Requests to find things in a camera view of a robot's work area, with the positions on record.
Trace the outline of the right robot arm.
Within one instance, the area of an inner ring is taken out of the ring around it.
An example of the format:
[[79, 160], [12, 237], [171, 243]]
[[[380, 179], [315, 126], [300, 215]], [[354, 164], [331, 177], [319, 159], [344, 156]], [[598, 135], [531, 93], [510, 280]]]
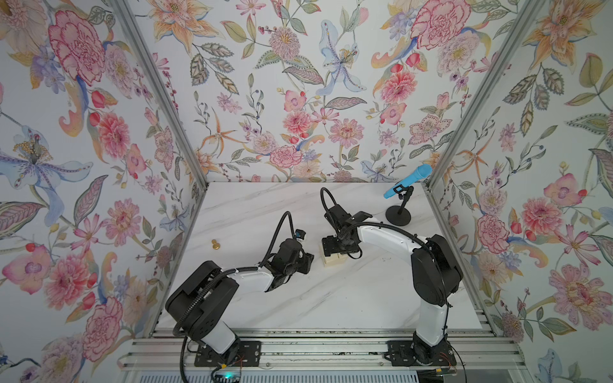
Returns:
[[448, 340], [449, 297], [458, 292], [463, 273], [446, 238], [421, 239], [368, 213], [349, 215], [338, 204], [327, 207], [324, 217], [335, 230], [322, 240], [325, 254], [354, 255], [364, 243], [411, 266], [413, 288], [421, 300], [419, 322], [409, 341], [388, 341], [384, 359], [393, 366], [455, 367], [458, 357]]

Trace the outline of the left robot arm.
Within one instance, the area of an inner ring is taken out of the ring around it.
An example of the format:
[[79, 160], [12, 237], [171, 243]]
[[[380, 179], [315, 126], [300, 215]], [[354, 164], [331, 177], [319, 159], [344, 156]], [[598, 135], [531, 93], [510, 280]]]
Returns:
[[233, 298], [272, 292], [296, 273], [309, 274], [313, 261], [298, 239], [286, 239], [256, 266], [224, 270], [211, 260], [202, 263], [166, 301], [165, 310], [175, 320], [172, 334], [197, 343], [215, 366], [239, 361], [241, 341], [222, 320]]

